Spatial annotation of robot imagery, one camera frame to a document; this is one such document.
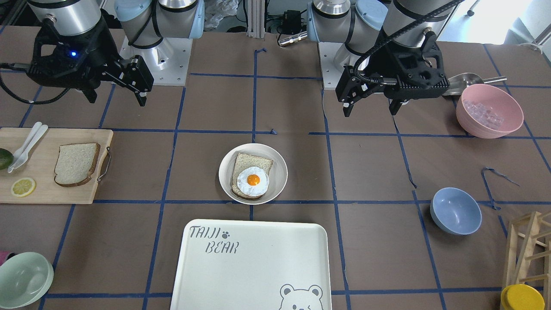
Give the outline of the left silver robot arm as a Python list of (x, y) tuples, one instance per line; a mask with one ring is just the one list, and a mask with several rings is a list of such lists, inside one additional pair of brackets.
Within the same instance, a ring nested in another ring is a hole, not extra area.
[(307, 12), (311, 41), (340, 43), (335, 86), (343, 114), (381, 93), (397, 114), (410, 100), (431, 99), (449, 90), (437, 38), (459, 0), (313, 0)]

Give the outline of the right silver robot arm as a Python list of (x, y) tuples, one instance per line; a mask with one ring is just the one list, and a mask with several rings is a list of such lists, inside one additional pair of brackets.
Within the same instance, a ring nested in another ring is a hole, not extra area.
[(143, 107), (154, 85), (153, 72), (175, 63), (168, 39), (198, 39), (204, 31), (202, 0), (117, 0), (116, 17), (129, 56), (120, 55), (95, 0), (30, 0), (41, 28), (26, 69), (44, 87), (80, 90), (95, 102), (101, 82), (134, 94)]

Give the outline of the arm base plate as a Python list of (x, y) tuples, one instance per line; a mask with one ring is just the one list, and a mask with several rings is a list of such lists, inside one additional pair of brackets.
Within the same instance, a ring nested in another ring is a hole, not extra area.
[(184, 87), (188, 76), (193, 39), (164, 38), (151, 49), (138, 49), (128, 45), (125, 37), (120, 55), (129, 59), (141, 55), (154, 77), (154, 86)]
[(349, 51), (344, 43), (319, 42), (318, 48), (323, 88), (326, 91), (335, 90), (344, 66), (355, 65), (360, 55)]

